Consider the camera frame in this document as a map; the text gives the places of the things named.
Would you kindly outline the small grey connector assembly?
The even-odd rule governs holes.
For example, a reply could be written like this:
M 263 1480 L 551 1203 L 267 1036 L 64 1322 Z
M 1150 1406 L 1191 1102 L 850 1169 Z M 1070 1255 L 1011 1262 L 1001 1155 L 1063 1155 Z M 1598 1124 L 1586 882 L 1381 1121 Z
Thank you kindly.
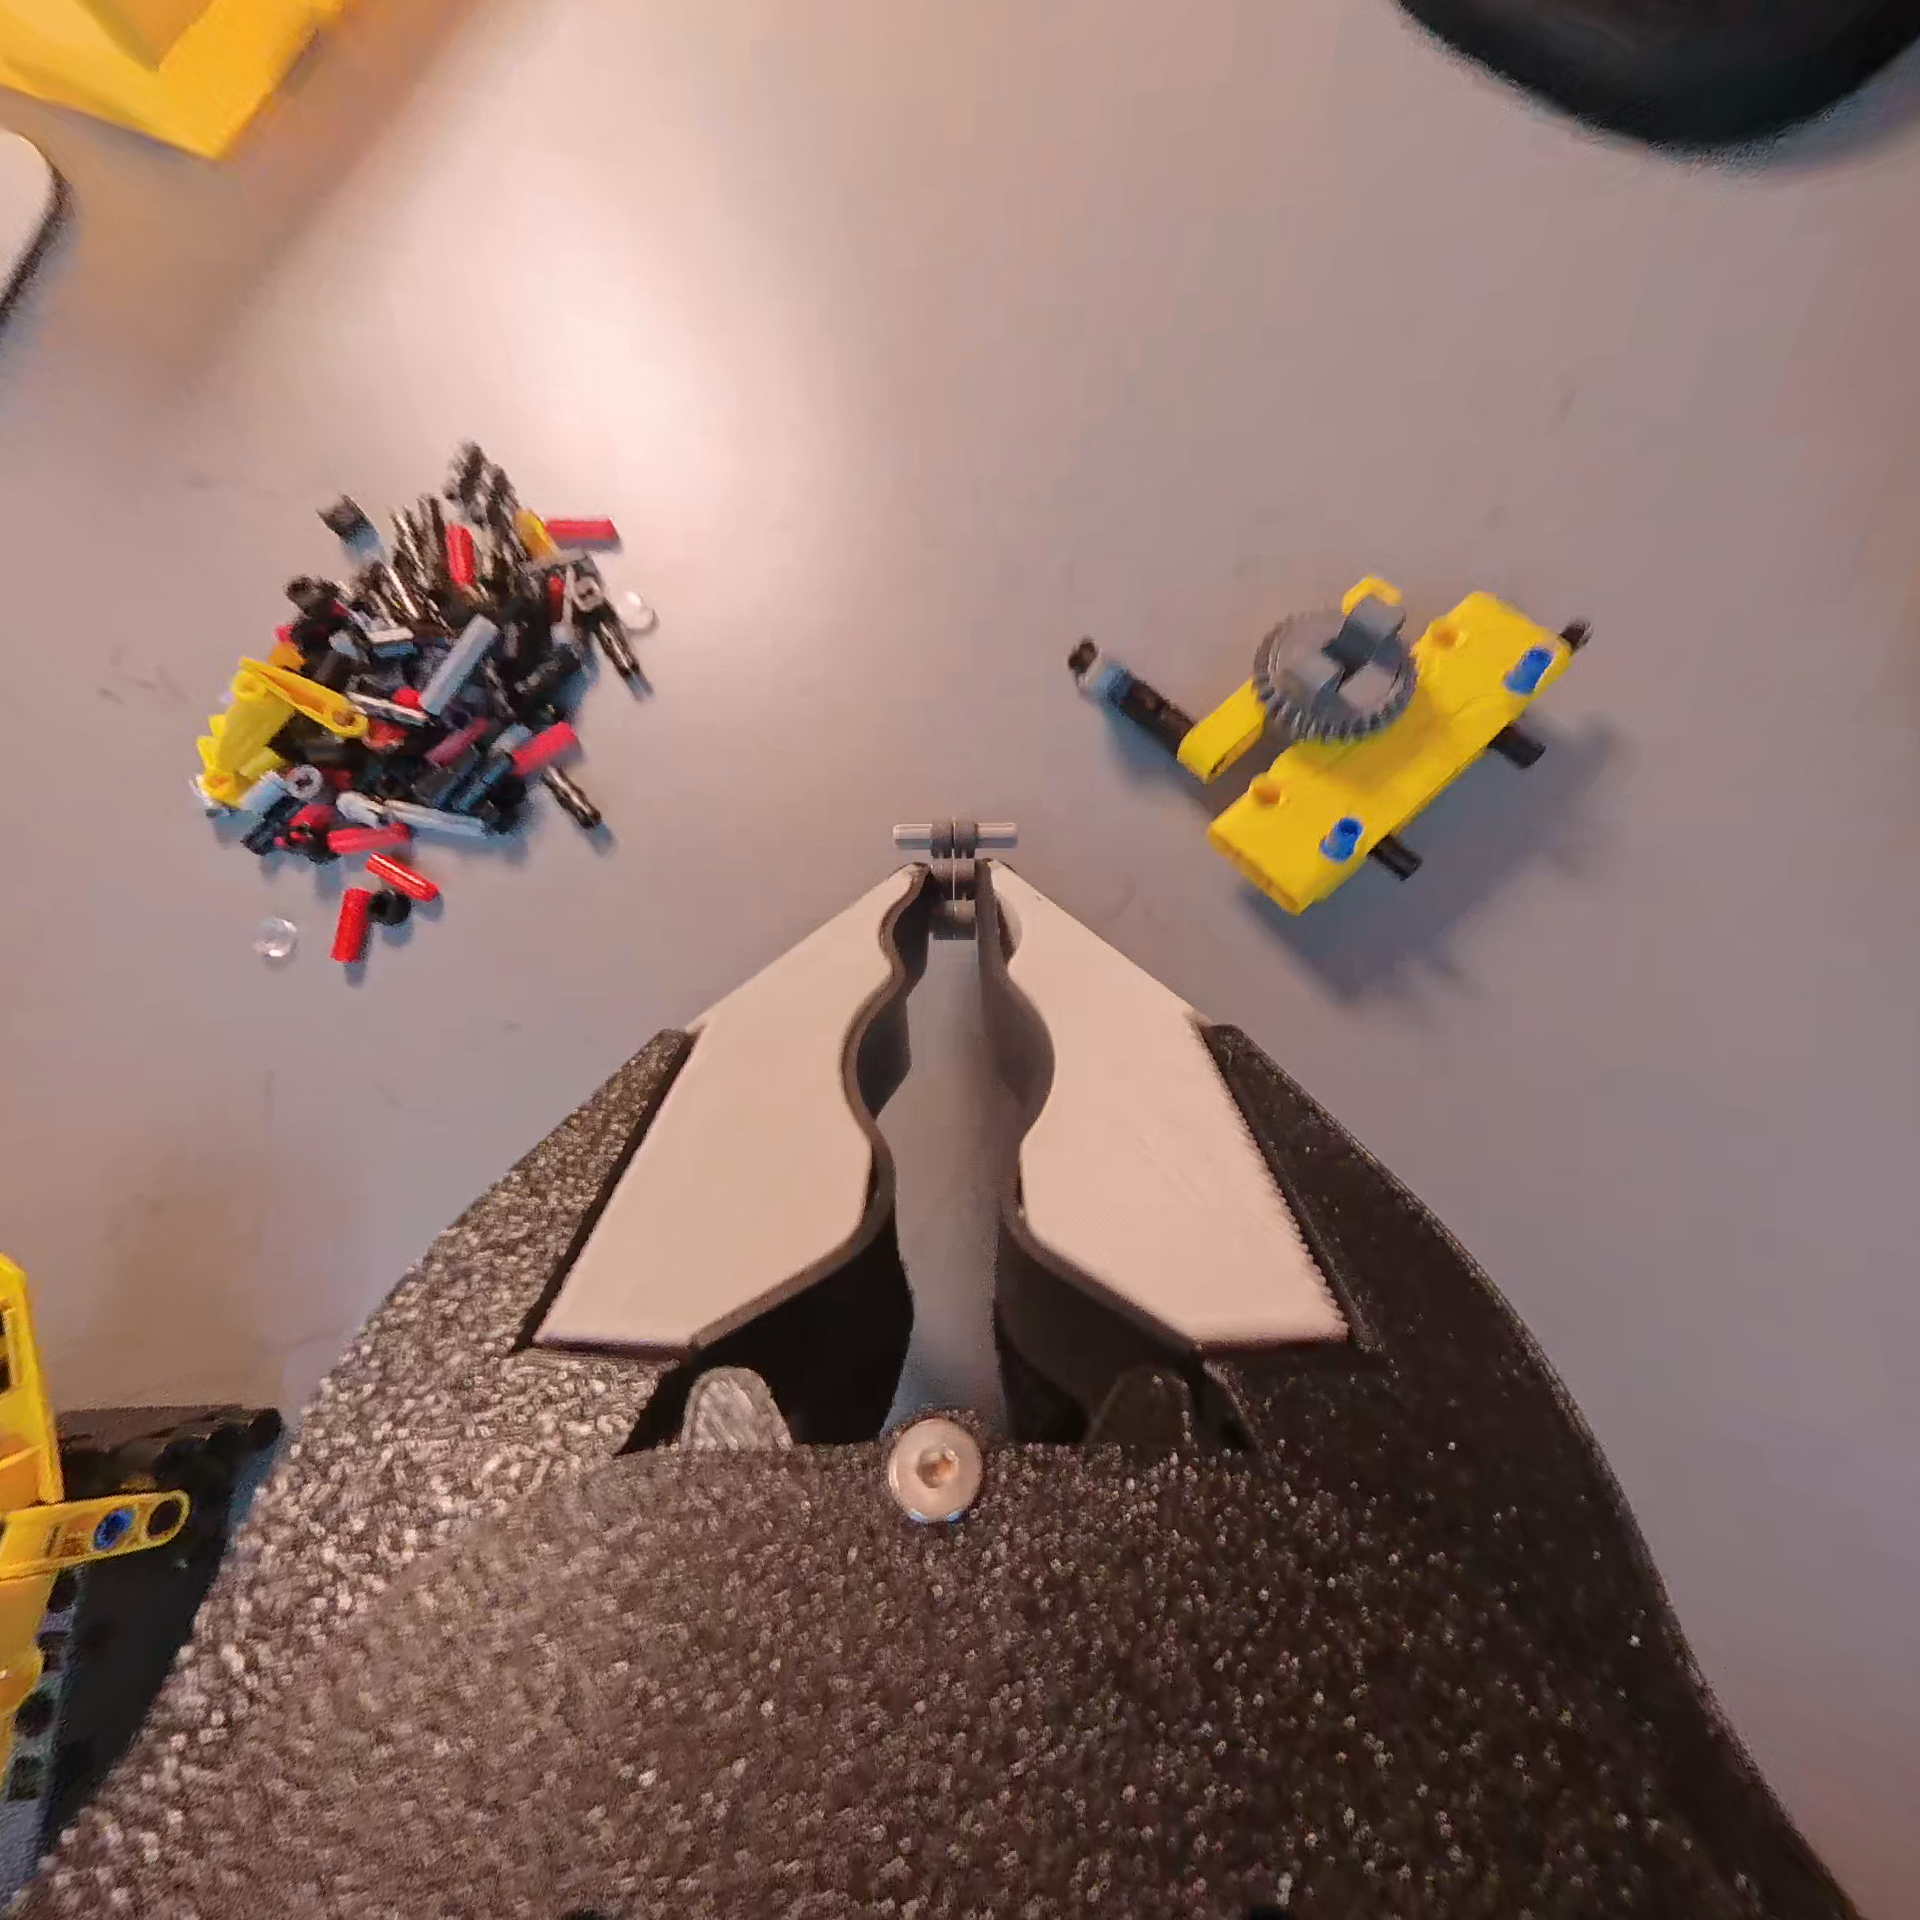
M 1016 847 L 1016 822 L 977 822 L 977 818 L 936 818 L 936 822 L 895 822 L 893 840 L 926 868 L 926 929 L 932 942 L 972 942 L 977 935 L 977 882 L 978 865 Z

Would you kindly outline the pile of small building pieces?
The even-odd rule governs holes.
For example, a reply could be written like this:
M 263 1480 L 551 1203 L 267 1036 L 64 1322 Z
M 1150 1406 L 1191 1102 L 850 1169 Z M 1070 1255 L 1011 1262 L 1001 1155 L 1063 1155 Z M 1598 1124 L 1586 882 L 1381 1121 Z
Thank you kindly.
M 613 840 L 579 708 L 649 678 L 609 585 L 620 525 L 534 511 L 479 442 L 388 525 L 349 494 L 321 525 L 342 567 L 286 581 L 291 618 L 199 725 L 191 793 L 227 844 L 329 877 L 329 958 L 362 976 L 445 907 L 425 852 L 511 844 L 539 799 Z

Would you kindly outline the yellow beam assembly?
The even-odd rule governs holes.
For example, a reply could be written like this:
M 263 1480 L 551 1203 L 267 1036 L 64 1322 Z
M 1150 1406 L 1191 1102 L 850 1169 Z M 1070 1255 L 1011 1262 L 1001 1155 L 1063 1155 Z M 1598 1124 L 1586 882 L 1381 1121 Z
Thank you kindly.
M 1306 914 L 1364 865 L 1414 877 L 1404 828 L 1478 761 L 1536 763 L 1547 740 L 1521 720 L 1586 641 L 1586 618 L 1541 625 L 1494 592 L 1414 632 L 1399 585 L 1371 574 L 1336 608 L 1280 617 L 1246 680 L 1204 713 L 1093 637 L 1070 645 L 1068 671 L 1196 784 L 1276 745 L 1209 822 L 1209 844 L 1280 914 Z

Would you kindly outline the yellow storage bin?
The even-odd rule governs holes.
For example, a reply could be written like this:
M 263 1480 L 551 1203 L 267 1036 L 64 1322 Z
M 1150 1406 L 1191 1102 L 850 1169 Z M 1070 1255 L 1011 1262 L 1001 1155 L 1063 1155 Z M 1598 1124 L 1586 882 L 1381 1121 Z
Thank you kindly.
M 3 87 L 217 160 L 343 3 L 3 3 Z

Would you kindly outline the yellow and black robot model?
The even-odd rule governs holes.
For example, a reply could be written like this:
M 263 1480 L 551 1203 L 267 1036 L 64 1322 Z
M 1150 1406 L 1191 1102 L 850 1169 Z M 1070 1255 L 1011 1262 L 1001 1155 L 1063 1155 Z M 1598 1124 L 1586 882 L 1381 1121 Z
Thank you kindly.
M 59 1413 L 3 1257 L 3 1904 L 145 1724 L 281 1434 L 247 1402 Z

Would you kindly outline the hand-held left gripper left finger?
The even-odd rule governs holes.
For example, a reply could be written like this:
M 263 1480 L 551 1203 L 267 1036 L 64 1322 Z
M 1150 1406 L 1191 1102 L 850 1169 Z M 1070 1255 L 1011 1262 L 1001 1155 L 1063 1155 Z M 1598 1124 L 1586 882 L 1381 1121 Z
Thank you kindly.
M 638 1425 L 750 1369 L 787 1425 L 882 1425 L 915 1325 L 881 1114 L 912 1070 L 928 873 L 898 868 L 673 1036 L 532 1346 L 658 1361 Z

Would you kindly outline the black wrist rest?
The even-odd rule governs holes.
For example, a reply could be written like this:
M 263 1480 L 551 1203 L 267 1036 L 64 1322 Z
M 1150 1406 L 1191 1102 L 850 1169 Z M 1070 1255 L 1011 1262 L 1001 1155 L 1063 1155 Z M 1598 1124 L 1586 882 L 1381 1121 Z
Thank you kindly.
M 1399 3 L 1446 48 L 1657 149 L 1799 128 L 1918 47 L 1918 3 Z

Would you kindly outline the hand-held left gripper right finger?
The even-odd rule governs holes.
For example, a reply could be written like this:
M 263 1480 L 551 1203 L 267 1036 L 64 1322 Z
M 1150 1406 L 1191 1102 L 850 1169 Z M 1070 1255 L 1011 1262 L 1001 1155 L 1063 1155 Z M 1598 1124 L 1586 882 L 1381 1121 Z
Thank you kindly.
M 977 957 L 1012 1096 L 995 1255 L 1012 1365 L 1093 1418 L 1136 1369 L 1345 1351 L 1209 1021 L 1011 868 L 978 877 Z

